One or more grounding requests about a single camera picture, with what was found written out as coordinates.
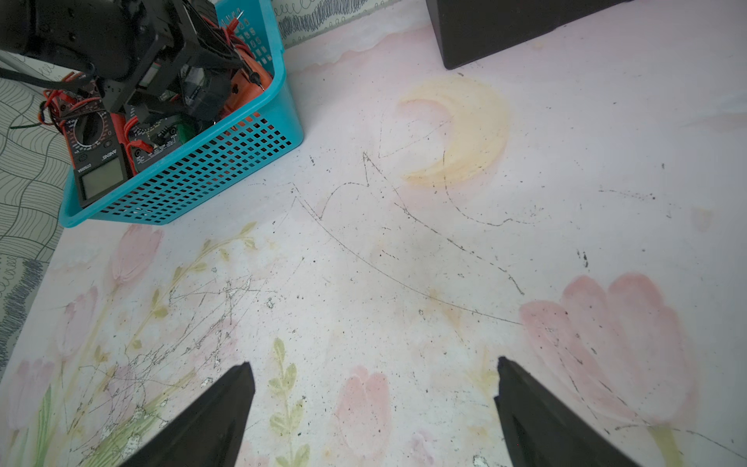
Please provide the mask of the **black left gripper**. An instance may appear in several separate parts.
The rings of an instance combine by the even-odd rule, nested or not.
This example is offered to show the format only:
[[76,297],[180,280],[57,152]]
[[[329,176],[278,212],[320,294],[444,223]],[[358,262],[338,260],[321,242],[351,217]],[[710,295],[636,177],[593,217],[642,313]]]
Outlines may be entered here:
[[235,47],[219,31],[212,1],[116,1],[124,25],[118,50],[126,74],[110,78],[101,65],[96,84],[111,113],[128,105],[142,120],[182,114],[215,120],[245,70]]

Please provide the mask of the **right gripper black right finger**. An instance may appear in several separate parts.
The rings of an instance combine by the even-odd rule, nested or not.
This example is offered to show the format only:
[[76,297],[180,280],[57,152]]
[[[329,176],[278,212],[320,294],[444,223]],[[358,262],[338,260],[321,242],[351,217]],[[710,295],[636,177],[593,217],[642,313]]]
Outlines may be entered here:
[[519,363],[498,360],[495,406],[515,466],[634,466]]

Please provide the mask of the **small black multimeter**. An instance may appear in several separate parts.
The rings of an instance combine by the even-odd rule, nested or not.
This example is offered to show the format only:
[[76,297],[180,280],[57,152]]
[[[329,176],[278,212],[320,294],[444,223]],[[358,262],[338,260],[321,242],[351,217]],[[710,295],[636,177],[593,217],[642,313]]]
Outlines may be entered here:
[[195,135],[193,126],[180,116],[161,119],[154,124],[140,124],[136,117],[126,127],[124,149],[130,158],[133,174],[139,174],[170,155]]

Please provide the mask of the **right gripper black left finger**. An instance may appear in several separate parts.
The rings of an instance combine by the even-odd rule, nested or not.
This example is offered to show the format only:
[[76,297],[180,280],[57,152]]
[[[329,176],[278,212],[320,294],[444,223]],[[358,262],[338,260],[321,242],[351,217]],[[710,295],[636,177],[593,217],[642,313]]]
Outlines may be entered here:
[[236,365],[124,465],[235,465],[254,395],[251,365]]

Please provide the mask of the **orange multimeter with leads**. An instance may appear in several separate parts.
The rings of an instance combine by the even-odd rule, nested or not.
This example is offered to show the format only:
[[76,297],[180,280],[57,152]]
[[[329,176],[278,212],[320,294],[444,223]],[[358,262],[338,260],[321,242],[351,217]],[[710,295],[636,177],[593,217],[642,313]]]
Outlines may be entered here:
[[233,76],[231,94],[223,107],[223,117],[229,116],[235,110],[259,97],[272,84],[272,75],[253,58],[252,54],[239,51],[239,55],[250,72],[243,69]]

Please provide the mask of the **red multimeter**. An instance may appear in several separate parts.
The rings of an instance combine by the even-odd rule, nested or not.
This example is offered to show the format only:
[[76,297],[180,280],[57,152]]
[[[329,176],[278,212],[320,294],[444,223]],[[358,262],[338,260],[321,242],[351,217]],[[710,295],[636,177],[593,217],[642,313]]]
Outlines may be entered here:
[[86,208],[130,178],[116,119],[104,108],[98,91],[82,95],[44,92],[40,120],[57,128],[70,154],[78,202]]

